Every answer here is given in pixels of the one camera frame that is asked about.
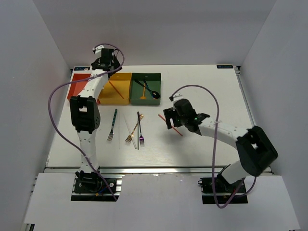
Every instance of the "black spoon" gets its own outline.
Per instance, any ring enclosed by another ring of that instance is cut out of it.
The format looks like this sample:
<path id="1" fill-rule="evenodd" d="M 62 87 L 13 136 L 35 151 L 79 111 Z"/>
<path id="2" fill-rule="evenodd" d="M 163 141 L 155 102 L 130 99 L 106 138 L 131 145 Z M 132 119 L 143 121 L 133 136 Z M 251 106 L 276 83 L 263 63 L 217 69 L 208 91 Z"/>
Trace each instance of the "black spoon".
<path id="1" fill-rule="evenodd" d="M 148 87 L 144 86 L 142 83 L 140 83 L 136 79 L 135 79 L 135 82 L 138 83 L 139 85 L 143 86 L 144 88 L 146 88 L 152 94 L 152 97 L 154 99 L 159 99 L 160 98 L 160 95 L 159 95 L 159 93 L 157 91 L 149 89 Z"/>

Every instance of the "green box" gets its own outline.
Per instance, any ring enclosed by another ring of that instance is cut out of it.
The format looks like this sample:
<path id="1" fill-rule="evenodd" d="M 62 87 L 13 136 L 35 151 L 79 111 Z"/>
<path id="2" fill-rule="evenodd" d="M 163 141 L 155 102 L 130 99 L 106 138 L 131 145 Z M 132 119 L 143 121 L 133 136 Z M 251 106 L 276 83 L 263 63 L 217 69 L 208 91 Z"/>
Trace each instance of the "green box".
<path id="1" fill-rule="evenodd" d="M 161 73 L 132 73 L 131 75 L 131 86 L 130 86 L 130 103 L 137 104 L 137 105 L 159 105 L 160 99 L 153 99 L 150 92 L 145 89 L 144 96 L 146 97 L 145 100 L 140 99 L 143 96 L 143 87 L 135 82 L 138 80 L 140 83 L 143 84 L 145 80 L 149 86 L 150 90 L 157 91 L 160 94 L 160 82 L 161 82 Z"/>

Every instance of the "gold fork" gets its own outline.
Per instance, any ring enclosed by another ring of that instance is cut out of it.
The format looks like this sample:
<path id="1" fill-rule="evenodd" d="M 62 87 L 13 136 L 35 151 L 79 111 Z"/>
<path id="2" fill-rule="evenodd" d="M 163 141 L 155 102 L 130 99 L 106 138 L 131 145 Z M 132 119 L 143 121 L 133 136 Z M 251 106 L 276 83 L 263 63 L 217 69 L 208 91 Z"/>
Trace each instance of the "gold fork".
<path id="1" fill-rule="evenodd" d="M 142 120 L 142 119 L 143 119 L 143 114 L 140 114 L 140 120 Z M 126 143 L 130 143 L 131 142 L 132 137 L 134 137 L 134 131 L 136 130 L 137 126 L 138 126 L 138 121 L 136 123 L 136 126 L 134 127 L 134 130 L 131 132 L 130 135 L 127 136 L 127 138 L 125 140 Z"/>

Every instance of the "yellow box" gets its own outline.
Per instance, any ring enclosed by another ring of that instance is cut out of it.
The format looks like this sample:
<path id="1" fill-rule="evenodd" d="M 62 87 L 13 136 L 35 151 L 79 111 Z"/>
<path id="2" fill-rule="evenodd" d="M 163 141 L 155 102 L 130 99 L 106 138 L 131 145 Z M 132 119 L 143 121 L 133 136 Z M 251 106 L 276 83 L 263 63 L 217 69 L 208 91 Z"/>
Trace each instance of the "yellow box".
<path id="1" fill-rule="evenodd" d="M 116 73 L 112 75 L 98 97 L 100 104 L 129 104 L 130 81 L 131 73 Z M 123 99 L 111 86 L 110 82 L 120 92 Z"/>

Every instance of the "utensil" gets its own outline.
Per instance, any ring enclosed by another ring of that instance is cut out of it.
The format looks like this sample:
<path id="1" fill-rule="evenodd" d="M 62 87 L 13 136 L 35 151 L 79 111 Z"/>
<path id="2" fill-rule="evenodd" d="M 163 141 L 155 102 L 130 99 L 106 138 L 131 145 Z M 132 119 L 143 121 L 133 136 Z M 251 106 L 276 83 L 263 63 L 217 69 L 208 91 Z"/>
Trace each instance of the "utensil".
<path id="1" fill-rule="evenodd" d="M 144 117 L 143 114 L 140 114 L 140 120 L 142 120 L 143 117 Z M 125 140 L 126 143 L 130 143 L 131 142 L 131 139 L 132 139 L 132 137 L 134 137 L 134 132 L 135 132 L 137 126 L 138 126 L 138 121 L 137 121 L 136 126 L 134 127 L 133 131 L 131 132 L 131 134 L 127 136 L 127 138 Z"/>
<path id="2" fill-rule="evenodd" d="M 111 81 L 109 81 L 109 84 L 114 88 L 114 90 L 121 96 L 122 99 L 124 99 L 123 95 L 121 95 L 121 93 L 118 91 L 118 89 L 116 89 L 116 87 L 111 83 Z"/>
<path id="3" fill-rule="evenodd" d="M 143 95 L 139 99 L 146 100 L 146 97 L 144 95 L 145 95 L 145 85 L 143 85 Z"/>
<path id="4" fill-rule="evenodd" d="M 127 130 L 128 130 L 128 132 L 129 132 L 129 134 L 131 134 L 131 132 L 130 132 L 130 130 L 129 130 L 129 127 L 128 127 L 127 120 L 126 120 L 124 114 L 123 114 L 123 117 L 124 117 L 124 120 L 125 120 L 125 123 L 126 123 Z M 135 144 L 135 141 L 134 141 L 134 139 L 133 139 L 132 137 L 131 137 L 131 140 L 133 141 L 133 144 L 134 144 L 135 149 L 137 149 L 137 146 L 136 146 L 136 144 Z"/>
<path id="5" fill-rule="evenodd" d="M 109 136 L 107 138 L 107 142 L 111 142 L 112 141 L 112 138 L 114 137 L 114 127 L 115 127 L 115 122 L 116 122 L 116 114 L 117 114 L 117 109 L 115 109 L 115 113 L 114 113 L 114 118 L 112 120 L 112 125 L 111 125 L 111 131 L 109 133 Z"/>
<path id="6" fill-rule="evenodd" d="M 139 126 L 137 126 L 137 137 L 139 137 Z M 139 141 L 137 140 L 137 149 L 139 150 Z"/>
<path id="7" fill-rule="evenodd" d="M 144 137 L 142 136 L 142 132 L 141 132 L 141 125 L 140 125 L 140 115 L 139 115 L 139 112 L 137 112 L 137 115 L 138 115 L 139 129 L 140 129 L 139 142 L 140 142 L 140 146 L 143 147 L 143 146 L 144 146 Z"/>
<path id="8" fill-rule="evenodd" d="M 145 89 L 147 89 L 147 90 L 152 94 L 152 97 L 153 97 L 154 99 L 159 99 L 159 98 L 160 98 L 160 95 L 159 95 L 159 93 L 158 93 L 157 91 L 149 89 L 148 87 L 146 87 L 146 84 L 143 85 L 142 83 L 140 83 L 140 82 L 139 82 L 138 80 L 136 80 L 136 79 L 135 79 L 135 82 L 138 83 L 139 85 L 141 85 L 141 86 L 144 87 L 144 89 L 143 89 L 143 95 L 144 95 Z"/>
<path id="9" fill-rule="evenodd" d="M 166 119 L 161 115 L 161 114 L 158 114 L 159 117 L 162 118 L 162 120 L 166 121 Z M 180 134 L 181 136 L 183 136 L 174 126 L 172 126 L 172 128 L 178 133 Z"/>
<path id="10" fill-rule="evenodd" d="M 143 82 L 145 83 L 145 86 L 146 86 L 147 88 L 149 88 L 149 85 L 147 84 L 147 82 L 146 82 L 145 80 L 144 80 Z"/>

